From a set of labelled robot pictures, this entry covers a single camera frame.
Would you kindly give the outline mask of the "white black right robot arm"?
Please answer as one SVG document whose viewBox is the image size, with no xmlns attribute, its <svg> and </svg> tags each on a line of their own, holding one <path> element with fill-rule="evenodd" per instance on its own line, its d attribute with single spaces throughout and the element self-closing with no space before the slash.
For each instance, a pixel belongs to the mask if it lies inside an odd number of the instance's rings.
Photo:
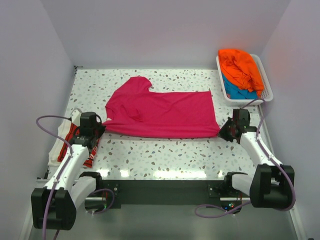
<svg viewBox="0 0 320 240">
<path fill-rule="evenodd" d="M 295 171 L 272 154 L 263 142 L 259 128 L 251 126 L 250 122 L 250 112 L 236 108 L 219 131 L 220 138 L 228 142 L 236 141 L 255 166 L 253 176 L 244 172 L 227 173 L 222 184 L 223 192 L 230 197 L 242 192 L 249 196 L 255 208 L 288 211 L 296 201 Z"/>
</svg>

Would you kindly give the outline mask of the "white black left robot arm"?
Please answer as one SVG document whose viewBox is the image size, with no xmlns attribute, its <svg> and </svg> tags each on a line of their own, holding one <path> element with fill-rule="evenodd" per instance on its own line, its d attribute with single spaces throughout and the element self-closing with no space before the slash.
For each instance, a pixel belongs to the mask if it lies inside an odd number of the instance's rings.
<svg viewBox="0 0 320 240">
<path fill-rule="evenodd" d="M 89 194 L 99 196 L 104 190 L 100 173 L 79 172 L 104 134 L 105 127 L 95 112 L 83 112 L 77 120 L 79 125 L 70 140 L 51 133 L 66 144 L 66 153 L 53 177 L 31 194 L 32 220 L 36 229 L 70 230 L 77 209 L 86 197 Z"/>
</svg>

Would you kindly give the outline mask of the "magenta t shirt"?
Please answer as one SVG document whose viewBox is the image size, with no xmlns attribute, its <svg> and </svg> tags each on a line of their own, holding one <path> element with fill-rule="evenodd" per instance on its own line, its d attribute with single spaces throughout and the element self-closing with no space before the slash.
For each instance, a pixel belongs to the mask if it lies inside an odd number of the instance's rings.
<svg viewBox="0 0 320 240">
<path fill-rule="evenodd" d="M 144 138 L 217 137 L 210 91 L 153 92 L 143 76 L 127 80 L 105 105 L 106 131 Z"/>
</svg>

